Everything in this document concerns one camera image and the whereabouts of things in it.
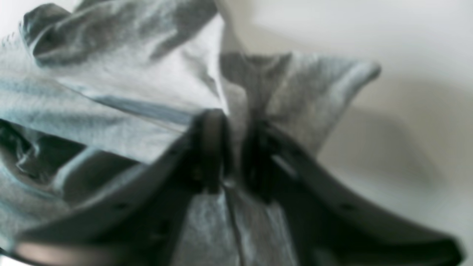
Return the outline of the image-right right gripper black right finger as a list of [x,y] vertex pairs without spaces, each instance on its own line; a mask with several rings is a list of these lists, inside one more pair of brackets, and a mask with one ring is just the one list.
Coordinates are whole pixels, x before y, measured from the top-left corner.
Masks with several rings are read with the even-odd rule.
[[266,121],[250,127],[244,180],[282,208],[301,266],[458,266],[456,239],[356,194]]

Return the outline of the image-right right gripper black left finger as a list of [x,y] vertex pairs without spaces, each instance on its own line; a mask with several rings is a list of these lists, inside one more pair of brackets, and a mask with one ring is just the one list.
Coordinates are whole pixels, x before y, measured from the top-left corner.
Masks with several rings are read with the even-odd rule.
[[11,255],[31,266],[167,266],[195,195],[216,194],[226,116],[213,109],[160,159],[101,202],[25,231]]

